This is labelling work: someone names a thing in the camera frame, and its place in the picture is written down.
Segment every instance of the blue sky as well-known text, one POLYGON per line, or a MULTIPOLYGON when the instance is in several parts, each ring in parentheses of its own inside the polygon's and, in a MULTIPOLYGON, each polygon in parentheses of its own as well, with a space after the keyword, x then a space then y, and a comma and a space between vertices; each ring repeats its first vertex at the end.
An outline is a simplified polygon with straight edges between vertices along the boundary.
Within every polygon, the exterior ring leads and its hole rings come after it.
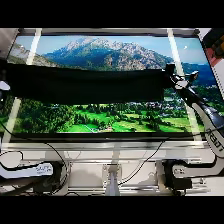
MULTIPOLYGON (((75 41, 84 36, 41 36, 37 53, 42 55, 53 52, 61 47, 66 46, 70 41, 75 41)), ((152 36, 110 36, 106 38, 111 41, 138 43, 142 47, 156 51, 164 56, 172 57, 172 51, 168 37, 152 37, 152 36)), ((32 44, 32 36, 19 36, 16 43, 23 45, 27 50, 30 50, 32 44)), ((179 56, 182 62, 192 64, 206 64, 207 59, 201 47, 200 41, 196 38, 175 38, 179 56)))

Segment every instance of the robotic arm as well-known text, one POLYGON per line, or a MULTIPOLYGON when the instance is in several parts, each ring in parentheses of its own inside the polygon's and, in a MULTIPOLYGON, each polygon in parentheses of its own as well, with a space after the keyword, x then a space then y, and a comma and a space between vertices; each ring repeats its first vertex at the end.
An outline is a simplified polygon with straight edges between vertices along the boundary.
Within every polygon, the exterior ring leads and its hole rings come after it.
MULTIPOLYGON (((167 74, 173 74, 174 65, 167 65, 167 74)), ((192 187, 190 178, 224 176, 224 118, 204 102, 190 87, 198 72, 191 74, 190 80, 177 75, 168 75, 167 81, 200 116, 205 127, 205 137, 215 154, 212 163, 188 164, 183 160, 166 160, 163 162, 165 185, 172 190, 186 190, 192 187)))

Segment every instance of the folded black garment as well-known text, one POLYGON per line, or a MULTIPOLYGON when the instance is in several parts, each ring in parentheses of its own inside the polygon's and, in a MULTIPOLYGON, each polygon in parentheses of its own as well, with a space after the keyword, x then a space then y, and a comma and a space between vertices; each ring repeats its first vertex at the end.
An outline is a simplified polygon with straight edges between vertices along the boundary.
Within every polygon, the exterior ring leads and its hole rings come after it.
POLYGON ((90 71, 6 64, 12 95, 55 104, 160 101, 162 69, 90 71))

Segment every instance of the display screen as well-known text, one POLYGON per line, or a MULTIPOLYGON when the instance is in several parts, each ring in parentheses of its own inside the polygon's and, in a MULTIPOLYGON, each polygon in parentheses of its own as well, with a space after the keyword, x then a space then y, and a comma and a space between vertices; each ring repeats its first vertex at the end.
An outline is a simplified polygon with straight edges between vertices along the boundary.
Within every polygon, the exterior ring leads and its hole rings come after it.
MULTIPOLYGON (((9 63, 26 64, 33 37, 17 37, 9 63)), ((192 88, 224 114, 223 99, 197 38, 175 37, 185 74, 199 71, 192 88)), ((173 62, 168 37, 41 36, 33 65, 97 71, 164 69, 173 62)), ((8 121, 14 98, 8 97, 1 120, 8 121)), ((199 131, 204 127, 198 116, 199 131)), ((59 105, 22 99, 17 133, 192 132, 184 101, 172 89, 164 101, 59 105)))

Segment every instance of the television screen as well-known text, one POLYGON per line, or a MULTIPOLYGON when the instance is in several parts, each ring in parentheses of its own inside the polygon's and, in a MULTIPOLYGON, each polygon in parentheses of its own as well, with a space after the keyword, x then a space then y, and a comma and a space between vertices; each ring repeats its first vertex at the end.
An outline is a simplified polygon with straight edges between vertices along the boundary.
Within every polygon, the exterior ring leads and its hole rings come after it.
MULTIPOLYGON (((26 64, 33 37, 18 36, 9 63, 26 64)), ((184 73, 198 70, 192 88, 224 115, 223 99, 197 38, 175 37, 184 73)), ((96 70, 164 69, 173 62, 168 37, 153 36, 41 36, 33 65, 96 70)), ((184 101, 166 89, 164 101, 60 105, 22 99, 16 133, 192 132, 184 101)), ((13 97, 0 119, 8 121, 13 97)), ((199 131, 204 127, 199 117, 199 131)))

